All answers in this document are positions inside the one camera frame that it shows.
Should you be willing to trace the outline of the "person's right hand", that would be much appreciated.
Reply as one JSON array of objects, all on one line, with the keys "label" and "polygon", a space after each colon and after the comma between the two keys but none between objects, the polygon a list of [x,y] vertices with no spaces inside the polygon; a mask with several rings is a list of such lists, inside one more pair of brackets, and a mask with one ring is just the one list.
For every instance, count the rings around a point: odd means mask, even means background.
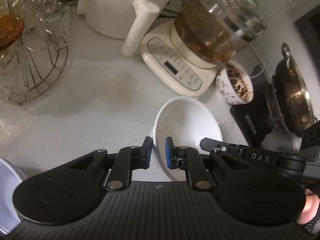
[{"label": "person's right hand", "polygon": [[319,195],[306,189],[305,196],[305,206],[297,223],[308,233],[315,235],[319,232]]}]

